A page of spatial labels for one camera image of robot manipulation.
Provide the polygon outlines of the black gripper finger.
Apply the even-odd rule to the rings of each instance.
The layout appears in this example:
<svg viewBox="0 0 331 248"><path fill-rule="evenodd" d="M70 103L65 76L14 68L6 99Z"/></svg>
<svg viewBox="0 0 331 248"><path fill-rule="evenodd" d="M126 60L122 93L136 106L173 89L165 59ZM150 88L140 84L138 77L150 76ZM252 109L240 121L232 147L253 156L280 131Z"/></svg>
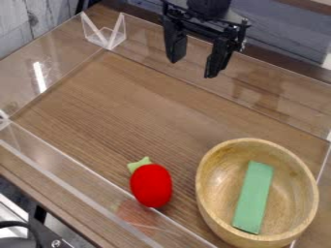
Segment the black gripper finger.
<svg viewBox="0 0 331 248"><path fill-rule="evenodd" d="M166 58L176 63L186 55L186 34L182 24L177 20L164 16L161 23Z"/></svg>
<svg viewBox="0 0 331 248"><path fill-rule="evenodd" d="M244 49L245 29L228 27L213 39L212 52L206 57L204 77L214 78L226 67L232 53Z"/></svg>

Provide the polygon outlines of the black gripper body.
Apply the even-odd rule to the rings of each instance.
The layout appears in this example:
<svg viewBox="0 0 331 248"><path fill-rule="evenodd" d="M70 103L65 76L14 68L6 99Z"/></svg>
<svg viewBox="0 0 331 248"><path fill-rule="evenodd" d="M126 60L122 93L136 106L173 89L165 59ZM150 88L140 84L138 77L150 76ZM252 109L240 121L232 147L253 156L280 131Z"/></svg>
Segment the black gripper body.
<svg viewBox="0 0 331 248"><path fill-rule="evenodd" d="M161 25L166 34L244 32L249 20L230 8L230 0L160 0Z"/></svg>

